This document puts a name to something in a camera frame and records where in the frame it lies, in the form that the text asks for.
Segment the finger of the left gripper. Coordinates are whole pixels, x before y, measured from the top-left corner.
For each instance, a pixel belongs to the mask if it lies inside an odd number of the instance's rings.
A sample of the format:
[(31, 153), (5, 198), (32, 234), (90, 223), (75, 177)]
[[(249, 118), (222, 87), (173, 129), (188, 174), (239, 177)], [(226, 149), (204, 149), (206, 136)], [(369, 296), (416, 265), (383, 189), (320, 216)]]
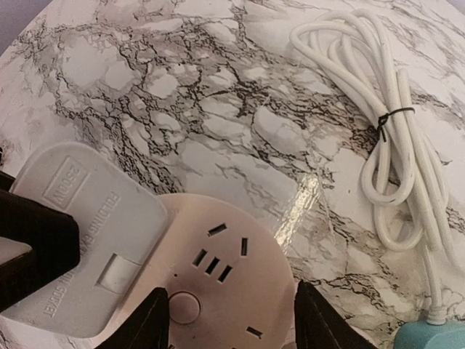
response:
[(14, 180), (1, 173), (1, 311), (80, 262), (77, 222), (69, 214), (10, 193)]

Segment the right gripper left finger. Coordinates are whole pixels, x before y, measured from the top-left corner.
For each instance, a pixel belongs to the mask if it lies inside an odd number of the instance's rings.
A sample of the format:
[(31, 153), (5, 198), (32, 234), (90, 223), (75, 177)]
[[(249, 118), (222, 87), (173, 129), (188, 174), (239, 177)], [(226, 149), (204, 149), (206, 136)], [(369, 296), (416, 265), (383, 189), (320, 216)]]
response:
[(101, 343), (101, 349), (167, 349), (169, 324), (168, 292), (162, 287), (157, 287), (130, 317)]

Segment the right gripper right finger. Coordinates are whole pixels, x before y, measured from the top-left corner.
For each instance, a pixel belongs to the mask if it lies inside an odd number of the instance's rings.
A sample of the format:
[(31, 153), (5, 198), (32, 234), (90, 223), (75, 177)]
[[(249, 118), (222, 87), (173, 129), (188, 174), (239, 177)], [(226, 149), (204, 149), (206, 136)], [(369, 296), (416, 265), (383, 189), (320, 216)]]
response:
[(310, 282), (298, 283), (294, 300), (294, 323), (298, 349), (374, 349), (356, 332)]

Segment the white small adapter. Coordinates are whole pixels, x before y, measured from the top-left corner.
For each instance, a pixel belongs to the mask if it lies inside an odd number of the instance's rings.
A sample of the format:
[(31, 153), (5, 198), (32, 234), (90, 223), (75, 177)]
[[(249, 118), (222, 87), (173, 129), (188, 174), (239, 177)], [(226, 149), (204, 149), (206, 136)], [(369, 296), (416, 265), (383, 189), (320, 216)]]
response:
[(37, 149), (12, 192), (71, 215), (81, 260), (4, 316), (75, 338), (96, 336), (163, 236), (166, 208), (96, 150), (73, 142)]

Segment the round beige socket hub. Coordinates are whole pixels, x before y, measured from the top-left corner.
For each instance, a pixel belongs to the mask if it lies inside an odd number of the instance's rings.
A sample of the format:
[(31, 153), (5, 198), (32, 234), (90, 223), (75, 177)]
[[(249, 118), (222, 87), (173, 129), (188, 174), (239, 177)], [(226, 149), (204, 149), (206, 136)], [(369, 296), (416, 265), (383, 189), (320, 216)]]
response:
[(271, 232), (249, 213), (198, 194), (161, 196), (169, 226), (98, 347), (157, 287), (169, 296), (168, 348), (281, 348), (295, 286)]

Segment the teal power strip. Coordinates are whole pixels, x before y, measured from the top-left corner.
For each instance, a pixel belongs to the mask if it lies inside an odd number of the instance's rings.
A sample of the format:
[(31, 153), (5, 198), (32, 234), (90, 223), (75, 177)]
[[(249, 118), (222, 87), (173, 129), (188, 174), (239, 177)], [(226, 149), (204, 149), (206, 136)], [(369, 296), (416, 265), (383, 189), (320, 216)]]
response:
[(464, 322), (447, 321), (432, 325), (425, 321), (403, 324), (395, 336), (394, 349), (464, 348)]

